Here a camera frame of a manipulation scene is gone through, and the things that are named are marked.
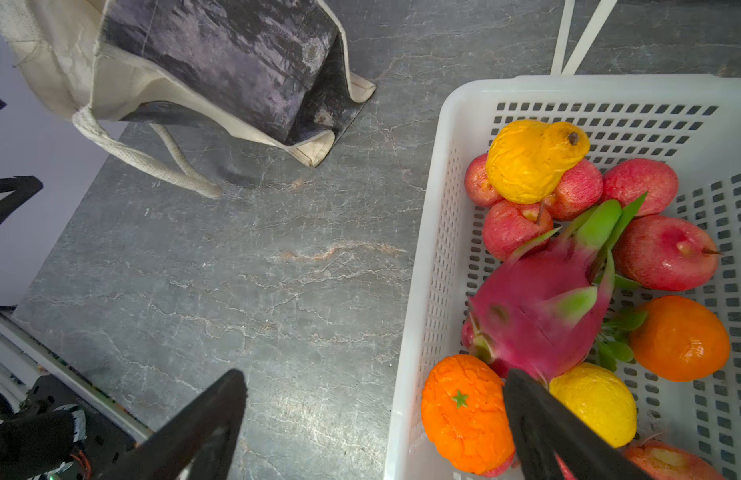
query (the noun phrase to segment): apple stem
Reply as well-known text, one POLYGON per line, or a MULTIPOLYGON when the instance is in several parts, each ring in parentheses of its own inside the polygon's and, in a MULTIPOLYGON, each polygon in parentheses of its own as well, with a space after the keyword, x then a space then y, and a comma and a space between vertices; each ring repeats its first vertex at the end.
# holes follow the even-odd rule
POLYGON ((535 219, 536 225, 541 225, 541 214, 544 213, 544 200, 546 199, 541 200, 541 206, 538 207, 538 218, 535 219))

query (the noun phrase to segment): dark printed fabric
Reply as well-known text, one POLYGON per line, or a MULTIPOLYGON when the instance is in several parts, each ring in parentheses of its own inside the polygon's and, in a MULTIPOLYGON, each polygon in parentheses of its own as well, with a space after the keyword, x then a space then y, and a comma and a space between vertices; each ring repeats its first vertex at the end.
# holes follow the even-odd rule
MULTIPOLYGON (((346 90, 337 25, 314 0, 110 0, 101 41, 154 62, 284 144, 339 136, 361 109, 346 90)), ((124 120, 212 123, 170 102, 124 120)))

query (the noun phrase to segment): orange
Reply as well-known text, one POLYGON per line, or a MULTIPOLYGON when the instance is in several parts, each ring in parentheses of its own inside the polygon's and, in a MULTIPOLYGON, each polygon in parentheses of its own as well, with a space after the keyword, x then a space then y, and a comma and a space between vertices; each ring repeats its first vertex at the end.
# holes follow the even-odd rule
POLYGON ((689 382, 721 369, 730 356, 725 326, 708 308, 682 296, 645 303, 645 323, 629 337, 634 359, 659 377, 689 382))
POLYGON ((514 455, 503 386, 501 377, 469 355, 446 357, 426 379, 423 428, 459 470, 482 475, 514 455))

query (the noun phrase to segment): lemon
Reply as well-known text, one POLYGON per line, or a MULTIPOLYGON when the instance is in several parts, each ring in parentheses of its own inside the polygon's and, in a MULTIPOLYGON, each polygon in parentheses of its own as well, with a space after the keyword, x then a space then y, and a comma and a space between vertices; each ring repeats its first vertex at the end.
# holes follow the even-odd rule
POLYGON ((551 380, 549 391, 613 448, 637 433, 634 397, 610 370, 582 363, 551 380))

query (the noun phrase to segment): canvas tote bag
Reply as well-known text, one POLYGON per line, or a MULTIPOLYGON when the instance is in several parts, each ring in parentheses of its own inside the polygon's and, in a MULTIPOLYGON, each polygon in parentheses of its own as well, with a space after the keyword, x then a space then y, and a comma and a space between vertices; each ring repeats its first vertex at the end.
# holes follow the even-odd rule
POLYGON ((50 110, 160 180, 221 197, 162 125, 215 125, 314 167, 375 91, 322 0, 0 0, 0 34, 50 110), (98 120, 149 123, 181 172, 98 120))

